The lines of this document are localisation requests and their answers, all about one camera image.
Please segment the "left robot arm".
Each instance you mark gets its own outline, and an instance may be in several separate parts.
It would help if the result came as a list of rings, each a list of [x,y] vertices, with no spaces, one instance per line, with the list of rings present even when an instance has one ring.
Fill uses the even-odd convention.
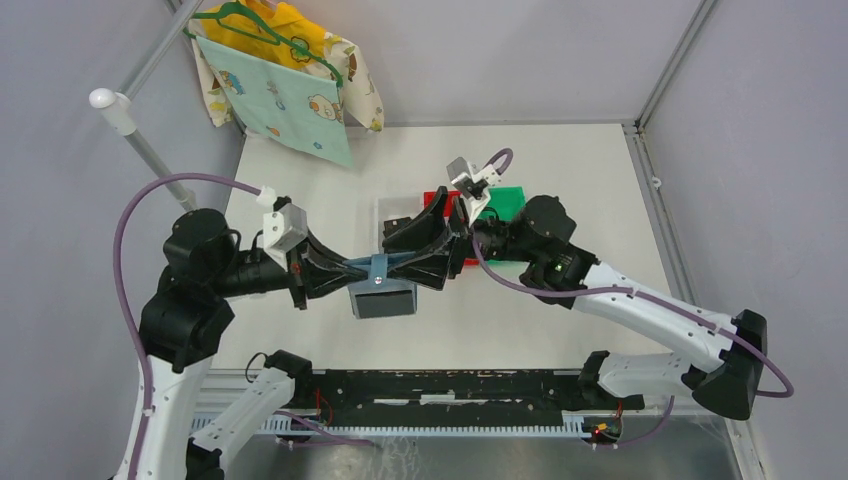
[[[366,276],[309,236],[298,236],[295,246],[249,249],[240,240],[215,209],[193,210],[174,222],[155,294],[130,324],[140,349],[140,383],[119,478],[222,479],[269,417],[315,398],[312,363],[279,350],[210,424],[191,428],[202,384],[235,317],[233,298],[285,290],[304,309],[309,300]]]

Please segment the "blue leather card holder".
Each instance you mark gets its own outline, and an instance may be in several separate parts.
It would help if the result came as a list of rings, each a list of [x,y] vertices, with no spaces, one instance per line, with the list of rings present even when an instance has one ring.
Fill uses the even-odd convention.
[[[389,268],[410,258],[412,254],[374,254],[349,259],[347,266],[363,270],[366,279],[347,286],[352,312],[357,319],[374,319],[413,315],[417,311],[417,285],[388,276]]]

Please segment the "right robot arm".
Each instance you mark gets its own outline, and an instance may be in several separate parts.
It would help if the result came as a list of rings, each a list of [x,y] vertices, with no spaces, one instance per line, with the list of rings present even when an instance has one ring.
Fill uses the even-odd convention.
[[[521,263],[510,288],[541,302],[599,316],[664,347],[661,354],[596,351],[577,382],[580,400],[602,408],[632,395],[686,396],[733,420],[751,417],[769,365],[766,318],[703,309],[646,287],[576,246],[576,223],[561,201],[537,195],[510,217],[482,199],[437,190],[415,216],[383,223],[382,249],[405,259],[392,276],[441,289],[469,258]]]

